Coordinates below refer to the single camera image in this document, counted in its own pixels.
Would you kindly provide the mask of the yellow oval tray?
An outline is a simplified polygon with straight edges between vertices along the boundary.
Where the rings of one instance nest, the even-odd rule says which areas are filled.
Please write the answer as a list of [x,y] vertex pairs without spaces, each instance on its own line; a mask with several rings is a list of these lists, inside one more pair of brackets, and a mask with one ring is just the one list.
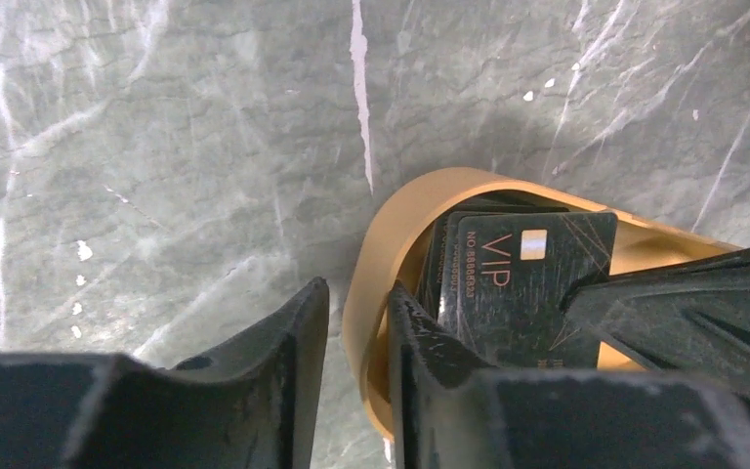
[[[387,300],[395,282],[415,286],[430,245],[431,224],[454,205],[488,192],[513,191],[536,205],[599,212],[597,202],[470,167],[439,169],[396,191],[374,216],[354,269],[342,319],[342,338],[373,426],[395,437],[389,378]],[[734,245],[617,211],[610,270],[624,274],[713,257]]]

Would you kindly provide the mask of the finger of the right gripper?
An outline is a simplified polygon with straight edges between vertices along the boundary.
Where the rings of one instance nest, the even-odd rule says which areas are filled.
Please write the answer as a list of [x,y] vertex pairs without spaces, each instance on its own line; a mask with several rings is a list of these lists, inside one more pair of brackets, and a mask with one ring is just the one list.
[[750,404],[750,248],[581,288],[565,317],[643,366],[708,377]]

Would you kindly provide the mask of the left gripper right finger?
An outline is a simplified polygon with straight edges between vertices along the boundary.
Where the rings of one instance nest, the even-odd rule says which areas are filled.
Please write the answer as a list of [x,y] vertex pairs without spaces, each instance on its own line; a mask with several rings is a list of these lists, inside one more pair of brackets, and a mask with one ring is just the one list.
[[750,468],[750,415],[678,373],[498,367],[389,299],[400,468]]

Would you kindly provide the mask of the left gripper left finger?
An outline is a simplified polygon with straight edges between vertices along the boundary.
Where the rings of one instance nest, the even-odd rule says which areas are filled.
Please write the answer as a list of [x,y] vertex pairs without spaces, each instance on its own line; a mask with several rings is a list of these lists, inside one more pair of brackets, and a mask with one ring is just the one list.
[[306,468],[328,320],[316,277],[172,368],[0,353],[0,468]]

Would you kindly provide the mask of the black VIP credit card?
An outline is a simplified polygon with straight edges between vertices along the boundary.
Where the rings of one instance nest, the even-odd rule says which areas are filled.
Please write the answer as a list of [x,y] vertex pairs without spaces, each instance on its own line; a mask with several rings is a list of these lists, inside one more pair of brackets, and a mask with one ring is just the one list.
[[594,368],[600,342],[568,323],[575,288],[607,279],[612,212],[455,213],[437,321],[489,362]]

